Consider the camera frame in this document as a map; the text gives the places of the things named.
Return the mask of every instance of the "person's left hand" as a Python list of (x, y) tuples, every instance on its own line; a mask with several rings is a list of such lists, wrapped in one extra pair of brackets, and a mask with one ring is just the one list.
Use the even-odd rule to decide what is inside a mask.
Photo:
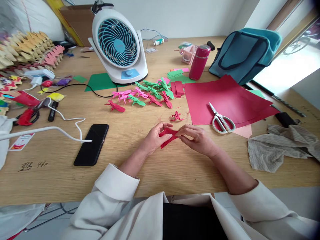
[(150, 156), (162, 143), (172, 137), (172, 134), (165, 134), (162, 137), (159, 137), (159, 134), (165, 128), (170, 127), (173, 127), (171, 123), (160, 122), (151, 128), (150, 132), (139, 146), (139, 149), (146, 154), (146, 157)]

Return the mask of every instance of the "fan knob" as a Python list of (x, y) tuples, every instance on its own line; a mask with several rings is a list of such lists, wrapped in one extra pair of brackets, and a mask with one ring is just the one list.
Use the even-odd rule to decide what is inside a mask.
[(126, 75), (128, 77), (131, 77), (133, 75), (133, 72), (131, 70), (126, 71)]

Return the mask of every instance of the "thermos lid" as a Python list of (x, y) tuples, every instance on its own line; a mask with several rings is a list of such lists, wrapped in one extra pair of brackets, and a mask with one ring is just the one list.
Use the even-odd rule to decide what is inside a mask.
[(208, 45), (201, 45), (198, 47), (196, 51), (196, 57), (207, 58), (209, 56), (210, 51), (211, 48)]

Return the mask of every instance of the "teal bag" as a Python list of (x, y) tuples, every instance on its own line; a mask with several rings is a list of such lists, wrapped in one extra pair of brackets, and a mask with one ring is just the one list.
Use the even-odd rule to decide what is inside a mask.
[(218, 77), (228, 74), (239, 85), (246, 84), (271, 64), (281, 41), (281, 36), (270, 30), (244, 28), (235, 31), (217, 49), (209, 72)]

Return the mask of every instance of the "desk fan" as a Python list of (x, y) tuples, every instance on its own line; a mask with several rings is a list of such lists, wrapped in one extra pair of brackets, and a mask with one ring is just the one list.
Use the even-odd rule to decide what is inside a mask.
[(88, 38), (111, 80), (129, 85), (148, 75), (141, 32), (113, 7), (102, 7), (92, 24), (93, 38)]

